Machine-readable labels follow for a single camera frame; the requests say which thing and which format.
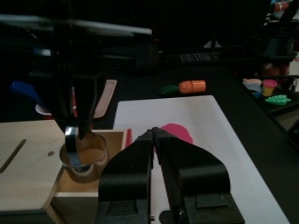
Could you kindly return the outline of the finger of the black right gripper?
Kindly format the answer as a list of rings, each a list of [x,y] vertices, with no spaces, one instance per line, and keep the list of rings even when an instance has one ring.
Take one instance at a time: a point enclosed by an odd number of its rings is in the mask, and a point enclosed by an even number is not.
[[[62,130],[74,124],[74,91],[72,79],[67,73],[56,73],[54,75],[54,97],[55,106],[52,115]]]
[[[76,107],[79,119],[79,137],[90,132],[95,104],[98,99],[98,83],[95,77],[79,77],[76,80]]]

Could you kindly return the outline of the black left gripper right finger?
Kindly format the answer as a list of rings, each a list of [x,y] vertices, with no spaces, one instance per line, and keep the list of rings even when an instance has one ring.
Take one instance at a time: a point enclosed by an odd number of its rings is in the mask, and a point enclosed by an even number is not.
[[[163,129],[154,129],[154,143],[172,224],[246,224],[222,161]]]

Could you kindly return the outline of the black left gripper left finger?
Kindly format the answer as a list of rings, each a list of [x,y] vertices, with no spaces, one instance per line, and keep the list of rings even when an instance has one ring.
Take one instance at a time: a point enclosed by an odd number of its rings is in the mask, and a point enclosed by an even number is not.
[[[96,224],[151,224],[154,149],[148,130],[110,160],[98,188]]]

